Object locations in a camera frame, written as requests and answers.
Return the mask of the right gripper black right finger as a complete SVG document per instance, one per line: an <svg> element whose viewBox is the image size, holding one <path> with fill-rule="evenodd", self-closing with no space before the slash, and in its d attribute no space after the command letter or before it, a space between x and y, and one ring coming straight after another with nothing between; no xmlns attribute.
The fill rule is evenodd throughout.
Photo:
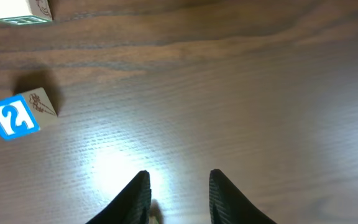
<svg viewBox="0 0 358 224"><path fill-rule="evenodd" d="M209 175L209 211L212 224L276 224L219 169Z"/></svg>

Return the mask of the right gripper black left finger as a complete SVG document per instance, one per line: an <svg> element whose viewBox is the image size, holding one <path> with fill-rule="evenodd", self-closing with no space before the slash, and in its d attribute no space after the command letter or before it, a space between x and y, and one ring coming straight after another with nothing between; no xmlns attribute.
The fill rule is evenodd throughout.
<svg viewBox="0 0 358 224"><path fill-rule="evenodd" d="M148 224L151 199L150 174L142 170L86 224Z"/></svg>

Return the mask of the blue number 2 block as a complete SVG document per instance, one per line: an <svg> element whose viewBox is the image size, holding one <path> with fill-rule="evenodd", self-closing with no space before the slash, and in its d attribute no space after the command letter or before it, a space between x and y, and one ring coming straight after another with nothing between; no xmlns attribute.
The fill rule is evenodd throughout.
<svg viewBox="0 0 358 224"><path fill-rule="evenodd" d="M0 136L7 141L36 133L57 119L42 87L0 100Z"/></svg>

